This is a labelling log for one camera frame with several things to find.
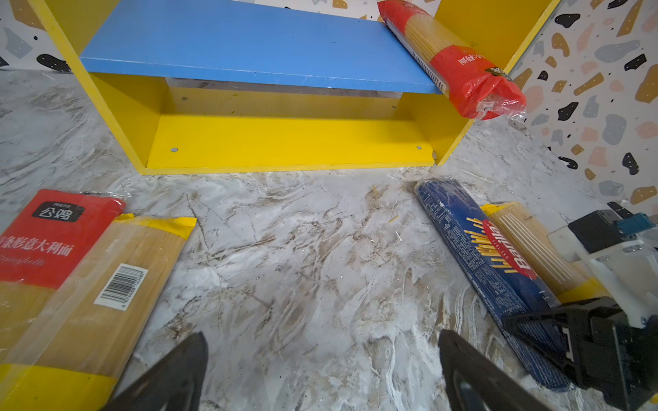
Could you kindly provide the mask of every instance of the plastic wrap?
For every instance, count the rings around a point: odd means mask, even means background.
[[[0,235],[0,361],[124,207],[42,189]]]
[[[459,182],[420,181],[415,191],[526,370],[544,387],[555,391],[571,388],[571,382],[557,368],[502,328],[505,316],[558,306],[555,295]],[[553,326],[525,324],[521,330],[556,353],[567,351],[561,332]]]
[[[195,225],[116,218],[4,357],[0,410],[100,408]]]
[[[526,97],[512,79],[412,3],[377,3],[388,28],[466,118],[520,118]]]
[[[548,230],[516,201],[486,204],[482,210],[548,284],[561,303],[610,297],[582,263],[564,261],[548,239]]]

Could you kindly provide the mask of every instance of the yellow tape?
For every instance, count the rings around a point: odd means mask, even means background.
[[[484,214],[487,214],[487,216],[492,215],[494,212],[500,211],[503,208],[507,206],[511,206],[512,204],[516,203],[516,201],[510,201],[509,203],[502,203],[502,204],[485,204],[481,206],[480,208],[482,211],[484,211]]]
[[[578,287],[562,293],[557,296],[557,299],[561,303],[565,304],[572,301],[580,301],[586,299],[592,299],[594,297],[604,297],[609,296],[608,290],[605,289],[603,284],[596,278],[590,277],[583,284],[580,284]]]
[[[97,411],[117,378],[22,364],[0,365],[0,411]]]
[[[115,223],[132,224],[135,226],[146,226],[157,228],[158,230],[167,231],[176,234],[179,237],[188,239],[194,226],[197,225],[197,219],[194,217],[178,218],[156,218],[156,217],[135,217],[132,213],[121,214],[114,219]]]

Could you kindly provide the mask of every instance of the barilla spaghetti box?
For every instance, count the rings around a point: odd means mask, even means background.
[[[503,330],[502,318],[505,316],[559,306],[555,295],[487,219],[459,182],[420,181],[415,191],[524,367],[548,389],[563,391],[571,388],[571,382],[557,368]],[[525,325],[524,331],[556,352],[566,352],[557,328],[532,324]]]

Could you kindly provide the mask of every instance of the blue shelf board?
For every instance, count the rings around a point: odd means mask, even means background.
[[[437,93],[383,23],[231,0],[122,0],[89,72]]]

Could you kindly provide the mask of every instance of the red label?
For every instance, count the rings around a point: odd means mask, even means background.
[[[482,226],[491,244],[509,265],[527,278],[537,279],[537,273],[491,221],[484,220]]]
[[[123,201],[40,190],[0,235],[0,281],[59,288]]]
[[[505,114],[503,106],[510,110],[525,109],[526,97],[519,87],[494,63],[470,47],[446,47],[434,56],[430,65],[445,78],[450,101],[464,117],[475,118],[480,114],[478,103],[485,99],[493,103],[485,120]]]

